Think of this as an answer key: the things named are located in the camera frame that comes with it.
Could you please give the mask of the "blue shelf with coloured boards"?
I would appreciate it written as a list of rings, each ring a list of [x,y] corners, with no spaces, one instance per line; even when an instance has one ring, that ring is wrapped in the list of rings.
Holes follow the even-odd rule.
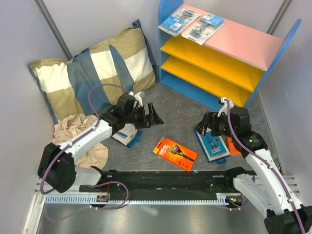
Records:
[[[215,111],[223,97],[246,107],[301,22],[297,19],[281,39],[226,19],[203,45],[159,30],[159,80]]]

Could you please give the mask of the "blue razor box right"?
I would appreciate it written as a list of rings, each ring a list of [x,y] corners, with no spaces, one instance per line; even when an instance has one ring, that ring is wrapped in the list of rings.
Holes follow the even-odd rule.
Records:
[[[212,136],[211,129],[208,129],[204,136],[195,129],[194,133],[208,163],[222,164],[226,162],[230,152],[221,136]]]

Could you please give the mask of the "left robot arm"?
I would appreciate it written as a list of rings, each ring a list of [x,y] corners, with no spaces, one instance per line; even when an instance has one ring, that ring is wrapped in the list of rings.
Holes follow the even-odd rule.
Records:
[[[121,95],[116,105],[99,115],[96,122],[82,133],[60,145],[49,143],[45,146],[38,168],[38,176],[42,179],[41,193],[47,193],[43,188],[45,183],[59,193],[66,192],[72,186],[81,185],[89,185],[97,192],[105,190],[107,180],[102,177],[100,170],[95,166],[78,167],[77,161],[96,144],[123,129],[126,124],[142,129],[163,123],[151,102],[148,103],[146,112],[137,98],[129,94]]]

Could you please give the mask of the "white blue razor box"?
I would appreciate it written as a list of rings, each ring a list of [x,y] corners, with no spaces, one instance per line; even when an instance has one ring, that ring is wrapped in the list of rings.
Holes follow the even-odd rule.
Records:
[[[118,131],[111,138],[131,149],[136,143],[139,143],[142,133],[141,130],[137,130],[134,134]]]

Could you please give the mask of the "checked beige blue pillow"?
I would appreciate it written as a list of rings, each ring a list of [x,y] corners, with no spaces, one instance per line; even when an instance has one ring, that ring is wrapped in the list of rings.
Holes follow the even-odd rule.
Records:
[[[159,81],[141,22],[84,49],[70,61],[42,59],[28,69],[55,123],[70,115],[106,111],[125,91],[144,91]]]

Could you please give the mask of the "beige crumpled cloth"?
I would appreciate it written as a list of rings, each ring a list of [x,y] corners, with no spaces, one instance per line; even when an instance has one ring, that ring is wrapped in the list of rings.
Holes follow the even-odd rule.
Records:
[[[82,133],[96,120],[97,117],[95,115],[70,115],[54,126],[52,142],[55,145],[60,145]],[[107,163],[108,155],[108,148],[102,143],[98,143],[76,161],[76,166],[82,168],[96,166],[99,169],[103,169]]]

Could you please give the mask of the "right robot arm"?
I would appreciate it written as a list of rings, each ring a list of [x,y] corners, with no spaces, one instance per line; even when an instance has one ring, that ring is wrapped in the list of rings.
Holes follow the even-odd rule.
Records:
[[[226,171],[224,188],[229,192],[238,190],[253,204],[262,214],[268,233],[308,233],[312,227],[312,208],[305,206],[286,183],[267,143],[252,130],[248,110],[237,106],[225,108],[222,105],[220,112],[206,112],[194,131],[198,136],[230,137],[262,186],[256,185],[242,167],[236,167]]]

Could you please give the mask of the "small orange razor box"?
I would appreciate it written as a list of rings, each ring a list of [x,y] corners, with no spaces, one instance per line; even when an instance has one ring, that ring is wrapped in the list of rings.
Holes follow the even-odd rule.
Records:
[[[241,153],[235,148],[234,142],[232,141],[232,139],[227,136],[226,141],[227,141],[227,147],[229,149],[230,154],[234,156],[240,156]]]

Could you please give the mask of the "orange Gillette Fusion5 box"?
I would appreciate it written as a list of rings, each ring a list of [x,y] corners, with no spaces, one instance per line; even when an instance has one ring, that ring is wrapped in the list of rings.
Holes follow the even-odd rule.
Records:
[[[166,137],[162,137],[158,141],[153,152],[160,158],[167,160],[187,172],[191,171],[198,156],[198,153],[195,151]]]

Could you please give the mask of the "clear blister razor pack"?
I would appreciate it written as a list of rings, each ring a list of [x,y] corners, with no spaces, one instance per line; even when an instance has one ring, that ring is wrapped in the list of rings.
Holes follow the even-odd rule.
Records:
[[[177,37],[190,24],[192,24],[201,14],[193,11],[188,7],[180,7],[173,14],[167,17],[159,26],[158,29],[167,34]]]
[[[196,24],[187,29],[182,37],[203,45],[225,23],[223,17],[207,12]]]

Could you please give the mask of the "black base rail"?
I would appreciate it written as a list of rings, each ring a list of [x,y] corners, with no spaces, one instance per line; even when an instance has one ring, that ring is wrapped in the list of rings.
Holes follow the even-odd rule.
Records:
[[[116,171],[101,172],[98,188],[80,186],[80,192],[108,192],[112,200],[178,201],[212,200],[217,193],[234,194],[232,179],[254,171],[235,167],[225,171]]]

